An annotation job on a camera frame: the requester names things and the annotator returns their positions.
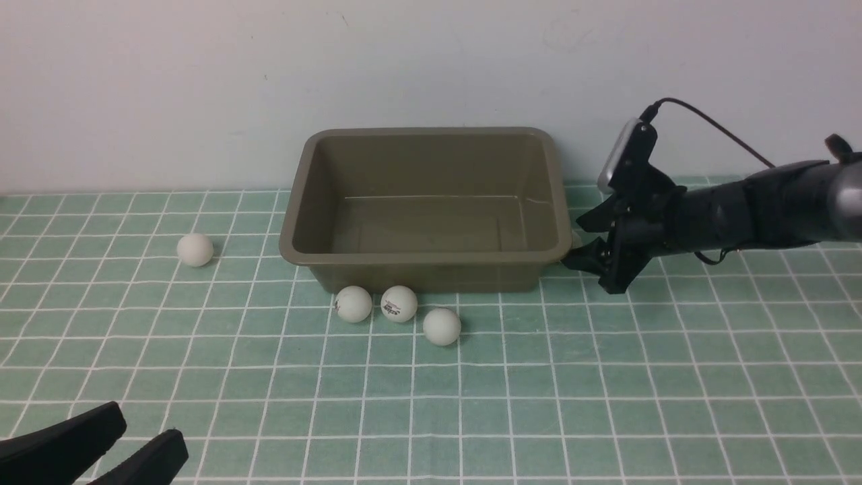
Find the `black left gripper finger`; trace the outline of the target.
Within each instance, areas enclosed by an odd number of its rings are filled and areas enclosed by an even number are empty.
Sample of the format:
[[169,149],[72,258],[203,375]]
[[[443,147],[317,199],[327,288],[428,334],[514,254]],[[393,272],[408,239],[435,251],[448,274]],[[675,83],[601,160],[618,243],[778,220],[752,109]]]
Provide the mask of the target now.
[[189,457],[182,432],[166,430],[92,484],[170,484]]
[[2,484],[73,484],[127,429],[120,405],[110,401],[1,443]]

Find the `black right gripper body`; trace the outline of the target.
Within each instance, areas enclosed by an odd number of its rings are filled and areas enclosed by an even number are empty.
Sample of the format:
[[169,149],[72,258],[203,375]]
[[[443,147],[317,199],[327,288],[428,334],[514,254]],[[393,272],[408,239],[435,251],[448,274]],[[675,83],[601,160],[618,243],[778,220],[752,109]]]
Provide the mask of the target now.
[[612,222],[605,249],[605,289],[624,294],[656,254],[670,246],[670,213],[688,188],[656,168],[617,168]]

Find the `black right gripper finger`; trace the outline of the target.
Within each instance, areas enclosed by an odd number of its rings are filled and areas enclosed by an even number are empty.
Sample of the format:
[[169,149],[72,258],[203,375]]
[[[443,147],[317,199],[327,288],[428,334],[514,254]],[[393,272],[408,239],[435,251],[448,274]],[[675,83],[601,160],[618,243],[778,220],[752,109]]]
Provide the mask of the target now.
[[574,247],[561,259],[564,267],[573,271],[603,276],[607,273],[607,243],[589,242],[587,245]]
[[604,201],[576,219],[576,224],[588,233],[606,233],[616,220],[616,202]]

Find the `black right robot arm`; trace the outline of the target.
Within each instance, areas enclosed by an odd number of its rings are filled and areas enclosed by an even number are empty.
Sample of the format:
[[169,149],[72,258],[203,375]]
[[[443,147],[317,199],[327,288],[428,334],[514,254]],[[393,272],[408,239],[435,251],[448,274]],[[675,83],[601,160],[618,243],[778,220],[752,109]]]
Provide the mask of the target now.
[[572,249],[562,264],[594,274],[609,294],[623,294],[650,261],[707,251],[793,249],[860,241],[860,153],[838,135],[826,144],[836,162],[812,160],[744,179],[690,190],[649,162],[656,135],[631,135],[614,158],[609,197],[578,218],[606,233]]

